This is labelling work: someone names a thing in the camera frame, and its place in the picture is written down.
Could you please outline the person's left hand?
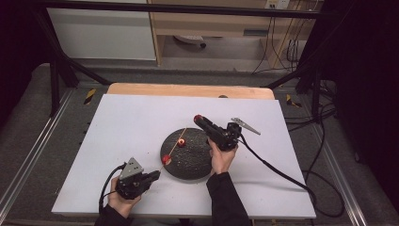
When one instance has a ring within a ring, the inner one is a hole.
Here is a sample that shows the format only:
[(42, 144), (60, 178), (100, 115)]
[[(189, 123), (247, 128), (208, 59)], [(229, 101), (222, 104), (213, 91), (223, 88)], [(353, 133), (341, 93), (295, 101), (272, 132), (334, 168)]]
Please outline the person's left hand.
[(118, 178), (115, 177), (111, 180), (110, 194), (108, 195), (108, 205), (115, 209), (121, 216), (128, 218), (134, 206), (140, 202), (141, 197), (138, 196), (133, 200), (124, 199), (117, 191)]

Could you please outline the yellow black tape mark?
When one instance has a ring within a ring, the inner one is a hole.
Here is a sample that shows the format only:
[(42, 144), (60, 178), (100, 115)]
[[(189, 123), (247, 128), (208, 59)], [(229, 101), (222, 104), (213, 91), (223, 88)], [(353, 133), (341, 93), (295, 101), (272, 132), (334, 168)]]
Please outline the yellow black tape mark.
[(92, 97), (94, 96), (95, 92), (96, 92), (96, 89), (91, 89), (88, 92), (87, 97), (86, 97), (86, 99), (84, 101), (84, 105), (89, 105), (90, 104), (90, 102), (92, 100)]
[(286, 104), (287, 105), (292, 105), (292, 106), (295, 106), (295, 107), (302, 107), (301, 103), (296, 103), (296, 102), (293, 101), (293, 99), (292, 99), (290, 94), (286, 94)]

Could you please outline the light wooden desk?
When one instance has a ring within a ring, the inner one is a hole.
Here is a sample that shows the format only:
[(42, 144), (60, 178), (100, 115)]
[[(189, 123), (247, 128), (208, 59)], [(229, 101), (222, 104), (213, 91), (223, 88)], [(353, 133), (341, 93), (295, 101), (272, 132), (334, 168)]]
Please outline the light wooden desk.
[[(147, 0), (150, 4), (266, 8), (266, 0)], [(319, 0), (290, 0), (287, 9), (318, 10)], [(283, 50), (290, 41), (305, 41), (315, 24), (314, 19), (244, 17), (228, 15), (156, 13), (150, 14), (152, 31), (160, 36), (203, 36), (255, 38), (262, 42), (269, 66), (282, 65)]]

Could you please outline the white table board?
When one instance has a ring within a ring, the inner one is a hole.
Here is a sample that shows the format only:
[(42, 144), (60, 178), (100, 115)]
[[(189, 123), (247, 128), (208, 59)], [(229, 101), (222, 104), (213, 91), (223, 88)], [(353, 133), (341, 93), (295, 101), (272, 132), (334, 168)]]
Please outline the white table board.
[(95, 216), (111, 170), (134, 158), (145, 170), (162, 168), (160, 150), (172, 132), (192, 128), (201, 114), (219, 126), (240, 118), (248, 130), (230, 167), (251, 218), (314, 218), (292, 141), (276, 100), (105, 94), (60, 189), (53, 211)]

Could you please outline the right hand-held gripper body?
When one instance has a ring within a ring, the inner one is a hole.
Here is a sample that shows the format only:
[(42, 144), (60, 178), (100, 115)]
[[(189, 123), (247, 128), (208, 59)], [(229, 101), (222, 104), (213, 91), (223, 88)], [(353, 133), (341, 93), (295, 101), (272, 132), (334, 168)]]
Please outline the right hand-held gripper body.
[(217, 126), (215, 143), (221, 151), (230, 151), (238, 143), (238, 138), (242, 135), (242, 129), (260, 135), (261, 132), (242, 121), (240, 118), (231, 118), (231, 122), (227, 124), (226, 128)]

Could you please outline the black metal frame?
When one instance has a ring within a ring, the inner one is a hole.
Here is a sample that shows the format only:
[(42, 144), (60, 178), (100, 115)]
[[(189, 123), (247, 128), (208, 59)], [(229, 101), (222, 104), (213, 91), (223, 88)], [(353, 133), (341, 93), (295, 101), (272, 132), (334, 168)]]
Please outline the black metal frame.
[(295, 18), (295, 19), (327, 19), (332, 20), (335, 14), (325, 12), (310, 12), (286, 9), (255, 9), (255, 8), (232, 8), (232, 7), (210, 7), (210, 6), (188, 6), (168, 4), (140, 4), (120, 2), (95, 2), (95, 1), (72, 1), (72, 0), (33, 0), (30, 8), (38, 22), (42, 32), (45, 34), (53, 51), (55, 61), (59, 61), (70, 73), (65, 79), (68, 86), (76, 86), (77, 79), (72, 69), (85, 74), (102, 85), (112, 85), (111, 81), (90, 71), (80, 63), (72, 60), (62, 50), (52, 28), (52, 23), (44, 19), (43, 13), (47, 8), (67, 8), (102, 11), (134, 11), (134, 12), (156, 12), (156, 13), (180, 13), (180, 14), (205, 14), (205, 15), (228, 15), (244, 17), (269, 17), (269, 18)]

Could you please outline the aluminium floor rail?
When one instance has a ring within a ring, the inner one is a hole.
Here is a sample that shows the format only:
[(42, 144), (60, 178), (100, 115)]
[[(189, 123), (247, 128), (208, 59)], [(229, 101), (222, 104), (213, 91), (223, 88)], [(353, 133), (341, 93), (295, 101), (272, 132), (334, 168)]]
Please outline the aluminium floor rail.
[(59, 109), (46, 122), (34, 145), (29, 150), (27, 157), (25, 158), (24, 162), (22, 163), (16, 175), (12, 179), (10, 185), (8, 186), (5, 194), (0, 199), (0, 222), (4, 221), (7, 217), (8, 212), (10, 211), (12, 205), (15, 203), (27, 178), (29, 177), (32, 169), (35, 167), (38, 159), (40, 158), (43, 149), (45, 148), (48, 140), (56, 129), (56, 126), (63, 116), (65, 109), (67, 108), (74, 93), (75, 89), (67, 89), (65, 91), (59, 102)]
[(320, 124), (314, 124), (312, 129), (314, 134), (317, 136), (318, 141), (321, 143), (327, 167), (333, 178), (335, 186), (343, 196), (345, 210), (352, 222), (352, 225), (367, 226), (367, 220), (363, 215), (361, 208), (359, 207), (357, 199), (355, 198), (348, 181), (346, 180), (342, 168), (333, 154), (333, 151), (327, 141), (326, 133), (323, 131), (323, 128)]

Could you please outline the dark curtain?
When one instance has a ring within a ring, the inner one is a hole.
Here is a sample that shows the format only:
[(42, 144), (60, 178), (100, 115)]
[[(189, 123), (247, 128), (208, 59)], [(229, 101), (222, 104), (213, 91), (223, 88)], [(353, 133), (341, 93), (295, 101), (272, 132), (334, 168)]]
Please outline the dark curtain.
[(356, 151), (399, 212), (399, 0), (325, 0), (336, 23), (323, 76)]
[(0, 0), (0, 127), (19, 103), (32, 72), (50, 61), (29, 0)]

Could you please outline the white wall socket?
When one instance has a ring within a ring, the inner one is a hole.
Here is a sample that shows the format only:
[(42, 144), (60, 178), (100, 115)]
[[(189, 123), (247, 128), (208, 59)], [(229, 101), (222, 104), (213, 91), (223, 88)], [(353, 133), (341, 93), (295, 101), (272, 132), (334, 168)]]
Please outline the white wall socket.
[(290, 0), (266, 0), (265, 7), (271, 9), (287, 9)]

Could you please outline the wooden table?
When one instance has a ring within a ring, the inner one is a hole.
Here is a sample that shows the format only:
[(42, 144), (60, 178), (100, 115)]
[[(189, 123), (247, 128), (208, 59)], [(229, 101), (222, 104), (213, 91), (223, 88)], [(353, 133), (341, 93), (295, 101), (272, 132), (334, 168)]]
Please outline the wooden table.
[(173, 84), (141, 84), (114, 83), (109, 86), (108, 94), (127, 95), (156, 95), (156, 96), (184, 96), (184, 97), (220, 97), (227, 96), (235, 99), (264, 99), (274, 100), (271, 89), (249, 88), (236, 86), (198, 86)]

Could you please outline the person's right hand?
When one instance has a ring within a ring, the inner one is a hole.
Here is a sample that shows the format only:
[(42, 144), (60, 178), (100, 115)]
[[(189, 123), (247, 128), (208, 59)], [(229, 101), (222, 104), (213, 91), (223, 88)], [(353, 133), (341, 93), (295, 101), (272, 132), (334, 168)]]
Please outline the person's right hand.
[(208, 139), (208, 142), (211, 147), (210, 156), (211, 156), (212, 174), (221, 174), (224, 172), (228, 172), (232, 160), (234, 159), (236, 152), (238, 150), (238, 146), (235, 146), (232, 150), (228, 152), (223, 152), (217, 147), (217, 145), (211, 139)]

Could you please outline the white cabinet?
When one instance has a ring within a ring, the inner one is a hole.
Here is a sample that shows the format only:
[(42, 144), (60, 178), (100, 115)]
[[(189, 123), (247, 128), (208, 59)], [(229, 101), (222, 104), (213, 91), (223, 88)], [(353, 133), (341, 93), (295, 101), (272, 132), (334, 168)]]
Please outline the white cabinet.
[(69, 57), (156, 59), (148, 13), (62, 8), (48, 13)]

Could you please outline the round black plate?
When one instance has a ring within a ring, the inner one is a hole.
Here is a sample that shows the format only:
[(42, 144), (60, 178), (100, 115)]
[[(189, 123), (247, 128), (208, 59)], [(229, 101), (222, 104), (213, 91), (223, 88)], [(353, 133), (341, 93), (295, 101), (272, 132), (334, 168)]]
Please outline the round black plate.
[(187, 128), (183, 148), (173, 153), (173, 160), (165, 170), (181, 180), (198, 180), (212, 170), (210, 150), (205, 133), (196, 128)]

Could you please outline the grey chair leg with caster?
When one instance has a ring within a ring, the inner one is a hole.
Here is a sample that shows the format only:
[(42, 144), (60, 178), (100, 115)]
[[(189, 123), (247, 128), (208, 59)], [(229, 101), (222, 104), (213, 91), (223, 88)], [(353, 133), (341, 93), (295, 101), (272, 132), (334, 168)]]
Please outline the grey chair leg with caster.
[(199, 45), (201, 48), (206, 47), (206, 43), (202, 36), (175, 36), (175, 39), (185, 43)]

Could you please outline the thin bamboo skewer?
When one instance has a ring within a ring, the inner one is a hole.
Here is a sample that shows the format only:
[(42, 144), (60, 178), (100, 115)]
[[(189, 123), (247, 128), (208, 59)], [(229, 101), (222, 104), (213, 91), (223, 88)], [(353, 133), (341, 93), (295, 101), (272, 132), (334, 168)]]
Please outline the thin bamboo skewer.
[(161, 163), (162, 163), (162, 157), (165, 154), (169, 154), (171, 156), (171, 162), (173, 160), (173, 153), (179, 149), (180, 147), (177, 145), (177, 141), (179, 138), (183, 138), (184, 139), (184, 133), (186, 132), (186, 128), (184, 129), (180, 129), (177, 130), (175, 132), (173, 132), (172, 134), (170, 134), (164, 141), (164, 143), (162, 144), (161, 147), (161, 151), (160, 151), (160, 158), (161, 158)]

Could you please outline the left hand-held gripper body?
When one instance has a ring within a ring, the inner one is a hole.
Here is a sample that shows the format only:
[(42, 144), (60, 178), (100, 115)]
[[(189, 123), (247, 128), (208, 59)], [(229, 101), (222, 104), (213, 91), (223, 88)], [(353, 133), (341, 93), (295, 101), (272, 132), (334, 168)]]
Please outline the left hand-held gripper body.
[(134, 200), (148, 189), (143, 179), (144, 169), (132, 157), (124, 166), (116, 185), (116, 191), (126, 200)]

